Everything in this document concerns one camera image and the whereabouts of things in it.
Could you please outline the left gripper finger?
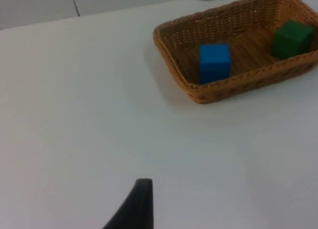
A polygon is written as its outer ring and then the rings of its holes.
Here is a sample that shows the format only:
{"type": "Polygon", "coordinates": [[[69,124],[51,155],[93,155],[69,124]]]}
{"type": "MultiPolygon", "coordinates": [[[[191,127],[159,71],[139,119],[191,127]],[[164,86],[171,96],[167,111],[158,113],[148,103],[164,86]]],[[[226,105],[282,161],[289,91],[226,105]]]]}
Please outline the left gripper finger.
{"type": "Polygon", "coordinates": [[[153,229],[153,181],[137,179],[125,201],[104,229],[153,229]]]}

